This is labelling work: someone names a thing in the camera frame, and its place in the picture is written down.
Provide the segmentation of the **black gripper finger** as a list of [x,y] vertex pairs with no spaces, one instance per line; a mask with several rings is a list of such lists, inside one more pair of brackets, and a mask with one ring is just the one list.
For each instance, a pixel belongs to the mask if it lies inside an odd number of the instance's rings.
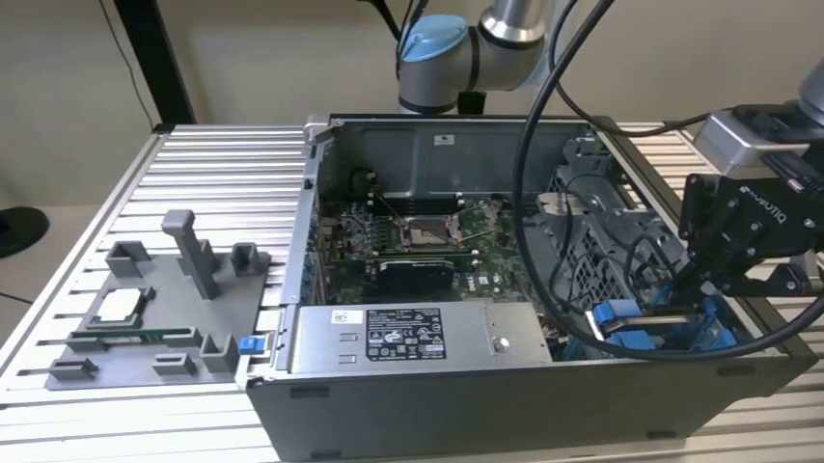
[[815,294],[815,264],[798,259],[780,263],[766,280],[740,275],[723,275],[715,281],[722,292],[732,297],[802,297]]
[[696,304],[702,286],[716,272],[719,251],[714,248],[726,218],[727,203],[719,201],[720,175],[690,174],[686,182],[679,222],[679,237],[687,241],[687,263],[671,279],[668,302],[676,306]]

